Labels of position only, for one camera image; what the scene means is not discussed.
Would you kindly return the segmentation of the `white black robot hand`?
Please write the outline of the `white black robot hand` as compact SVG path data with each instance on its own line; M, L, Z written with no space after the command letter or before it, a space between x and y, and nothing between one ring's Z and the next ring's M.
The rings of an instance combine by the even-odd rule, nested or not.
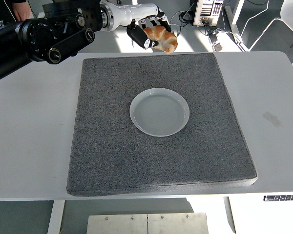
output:
M140 47L147 49L158 45L158 42L148 38L143 29L136 24L141 20L156 20L166 31L171 32L165 13L154 3L123 5L117 7L113 13L114 26L124 26L127 34Z

